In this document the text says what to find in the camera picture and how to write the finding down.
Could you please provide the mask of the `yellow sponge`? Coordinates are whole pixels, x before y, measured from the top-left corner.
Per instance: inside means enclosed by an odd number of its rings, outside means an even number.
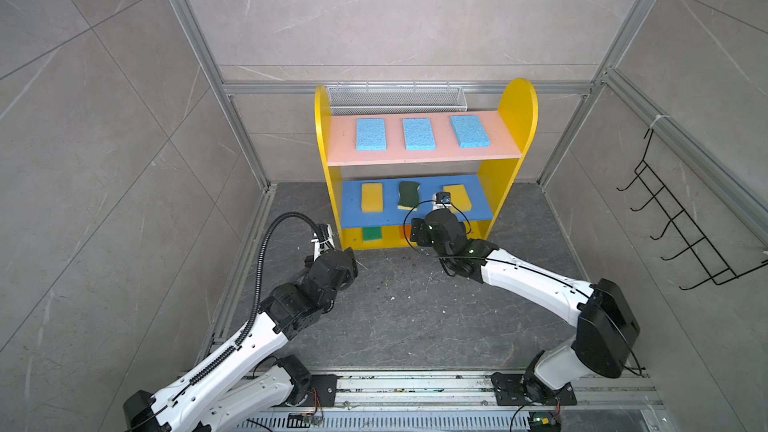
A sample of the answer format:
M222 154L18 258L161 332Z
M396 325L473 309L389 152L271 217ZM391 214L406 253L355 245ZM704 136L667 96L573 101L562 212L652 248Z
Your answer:
M383 204L383 184L382 183L363 183L361 185L361 212L365 214L382 213Z
M463 184L447 185L442 191L450 195L448 208L453 213L467 214L472 211L472 201Z

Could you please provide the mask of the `dark green sponge curved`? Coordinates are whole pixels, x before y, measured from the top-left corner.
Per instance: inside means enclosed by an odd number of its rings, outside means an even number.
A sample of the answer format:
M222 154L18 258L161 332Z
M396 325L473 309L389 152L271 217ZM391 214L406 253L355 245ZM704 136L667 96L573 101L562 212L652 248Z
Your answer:
M419 207L420 183L416 181L401 181L398 184L398 202L399 210L411 211Z

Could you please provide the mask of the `blue sponge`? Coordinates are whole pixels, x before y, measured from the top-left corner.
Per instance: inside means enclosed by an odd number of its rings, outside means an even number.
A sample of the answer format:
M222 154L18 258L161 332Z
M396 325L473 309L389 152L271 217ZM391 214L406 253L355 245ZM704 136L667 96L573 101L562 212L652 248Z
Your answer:
M386 122L381 118L356 120L355 148L358 152L378 152L387 149Z
M429 118L405 118L402 121L407 151L432 151L436 149Z

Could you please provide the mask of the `orange sponge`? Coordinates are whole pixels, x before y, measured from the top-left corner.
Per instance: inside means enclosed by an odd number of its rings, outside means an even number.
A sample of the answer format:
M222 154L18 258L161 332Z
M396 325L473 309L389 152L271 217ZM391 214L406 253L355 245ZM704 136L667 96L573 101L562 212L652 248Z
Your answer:
M411 229L412 227L410 225L400 227L400 236L406 242L411 241Z

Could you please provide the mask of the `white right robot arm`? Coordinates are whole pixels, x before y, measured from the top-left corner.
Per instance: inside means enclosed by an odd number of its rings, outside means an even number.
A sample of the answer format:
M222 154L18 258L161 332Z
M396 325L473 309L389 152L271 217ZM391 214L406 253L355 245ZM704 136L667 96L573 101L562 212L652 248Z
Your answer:
M495 243L472 238L465 214L447 192L432 199L424 217L407 216L402 228L409 247L429 247L449 276L496 287L559 317L575 334L539 352L516 384L502 389L526 403L545 404L588 375L617 379L636 357L640 326L620 286L569 278L518 258Z

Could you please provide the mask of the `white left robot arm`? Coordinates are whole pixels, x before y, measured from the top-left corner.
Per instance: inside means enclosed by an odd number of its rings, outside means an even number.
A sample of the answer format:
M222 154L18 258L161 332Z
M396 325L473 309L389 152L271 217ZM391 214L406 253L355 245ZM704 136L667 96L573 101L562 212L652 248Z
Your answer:
M294 356L255 379L245 375L330 312L357 276L352 249L318 255L299 281L276 287L254 317L191 371L155 393L129 397L128 430L228 431L259 410L303 401L311 375Z

